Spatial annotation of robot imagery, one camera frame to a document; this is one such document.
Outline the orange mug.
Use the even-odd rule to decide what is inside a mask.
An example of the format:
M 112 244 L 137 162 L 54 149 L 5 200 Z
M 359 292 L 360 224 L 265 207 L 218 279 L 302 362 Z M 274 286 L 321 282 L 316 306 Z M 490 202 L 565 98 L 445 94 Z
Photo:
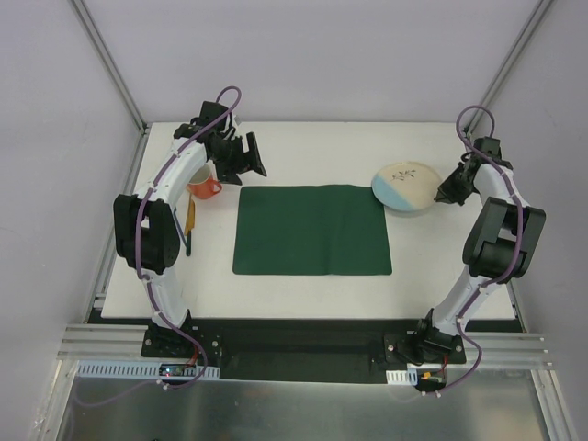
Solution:
M 198 199 L 206 200 L 218 195 L 222 191 L 222 184 L 214 178 L 210 167 L 205 164 L 191 177 L 187 191 Z

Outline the cream and blue plate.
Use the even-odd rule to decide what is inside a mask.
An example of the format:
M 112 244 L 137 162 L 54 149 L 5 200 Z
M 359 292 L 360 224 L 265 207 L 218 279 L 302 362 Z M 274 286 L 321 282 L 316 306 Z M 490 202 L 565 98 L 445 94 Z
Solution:
M 428 209 L 435 203 L 442 179 L 429 165 L 418 162 L 389 164 L 376 172 L 371 189 L 385 207 L 403 213 Z

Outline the gold knife black handle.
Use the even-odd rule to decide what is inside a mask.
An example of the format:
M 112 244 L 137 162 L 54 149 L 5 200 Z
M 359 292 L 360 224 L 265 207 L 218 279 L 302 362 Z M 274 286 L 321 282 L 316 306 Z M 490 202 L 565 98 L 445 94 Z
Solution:
M 192 254 L 192 231 L 195 227 L 196 204 L 193 198 L 189 198 L 187 220 L 185 225 L 186 256 Z

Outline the dark green placemat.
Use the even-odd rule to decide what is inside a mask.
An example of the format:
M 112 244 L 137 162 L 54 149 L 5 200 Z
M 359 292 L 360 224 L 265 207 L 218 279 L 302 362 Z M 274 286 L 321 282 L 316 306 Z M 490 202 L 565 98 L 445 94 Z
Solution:
M 388 276 L 384 208 L 368 187 L 245 187 L 232 270 L 247 276 Z

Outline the gold spoon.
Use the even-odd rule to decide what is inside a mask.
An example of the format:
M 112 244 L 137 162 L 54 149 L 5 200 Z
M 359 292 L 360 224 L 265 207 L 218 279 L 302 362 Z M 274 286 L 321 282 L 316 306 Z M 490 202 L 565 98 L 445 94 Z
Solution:
M 194 228 L 194 218 L 195 218 L 195 203 L 191 196 L 188 197 L 187 203 L 187 216 L 185 221 L 185 235 L 188 235 L 189 232 L 192 231 Z

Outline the blue fork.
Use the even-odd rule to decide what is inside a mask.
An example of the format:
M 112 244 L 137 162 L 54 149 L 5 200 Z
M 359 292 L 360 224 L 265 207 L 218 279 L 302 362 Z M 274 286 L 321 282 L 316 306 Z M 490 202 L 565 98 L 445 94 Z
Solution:
M 177 209 L 174 209 L 173 216 L 174 216 L 175 226 L 176 226 L 176 229 L 178 232 L 178 236 L 180 237 L 180 240 L 185 247 L 186 256 L 191 256 L 191 232 L 188 232 L 188 233 L 184 232 L 184 228 L 180 224 L 180 221 L 177 216 Z

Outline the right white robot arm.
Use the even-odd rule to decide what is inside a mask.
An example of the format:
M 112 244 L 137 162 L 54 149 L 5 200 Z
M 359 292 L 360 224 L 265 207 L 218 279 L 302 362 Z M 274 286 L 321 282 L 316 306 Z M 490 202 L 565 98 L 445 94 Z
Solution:
M 516 188 L 513 167 L 502 158 L 497 139 L 478 138 L 439 186 L 435 201 L 461 205 L 473 194 L 482 208 L 464 244 L 464 269 L 407 338 L 415 365 L 457 352 L 473 313 L 497 288 L 526 273 L 545 225 L 546 212 L 530 206 Z

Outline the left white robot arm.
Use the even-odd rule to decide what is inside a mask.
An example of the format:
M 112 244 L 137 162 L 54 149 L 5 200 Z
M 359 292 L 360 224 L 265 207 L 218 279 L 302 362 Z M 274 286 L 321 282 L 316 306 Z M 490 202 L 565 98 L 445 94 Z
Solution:
M 113 204 L 116 252 L 145 286 L 153 323 L 168 329 L 163 347 L 176 357 L 193 350 L 195 336 L 182 327 L 188 307 L 175 274 L 181 245 L 175 206 L 190 179 L 208 164 L 223 184 L 240 186 L 240 176 L 248 172 L 266 176 L 255 135 L 239 133 L 233 110 L 205 101 L 197 117 L 176 129 L 152 177 Z

